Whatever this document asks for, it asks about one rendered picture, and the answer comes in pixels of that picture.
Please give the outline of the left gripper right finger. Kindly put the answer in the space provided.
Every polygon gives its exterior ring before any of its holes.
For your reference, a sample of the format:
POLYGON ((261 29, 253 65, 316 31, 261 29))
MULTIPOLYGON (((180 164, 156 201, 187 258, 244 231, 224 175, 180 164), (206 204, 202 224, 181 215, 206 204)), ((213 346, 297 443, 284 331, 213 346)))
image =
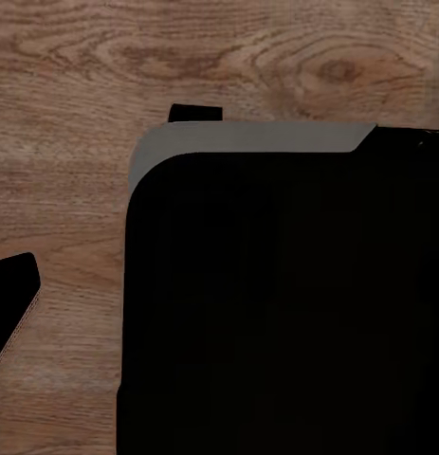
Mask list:
POLYGON ((416 286, 439 317, 439 254, 424 252, 424 258, 418 267, 416 286))

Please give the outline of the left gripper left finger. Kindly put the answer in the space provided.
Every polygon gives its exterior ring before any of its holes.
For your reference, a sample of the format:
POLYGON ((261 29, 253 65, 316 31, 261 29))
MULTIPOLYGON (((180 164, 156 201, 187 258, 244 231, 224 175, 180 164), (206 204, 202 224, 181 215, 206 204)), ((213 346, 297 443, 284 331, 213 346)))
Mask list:
POLYGON ((40 280, 31 252, 0 260, 0 354, 41 288, 40 280))

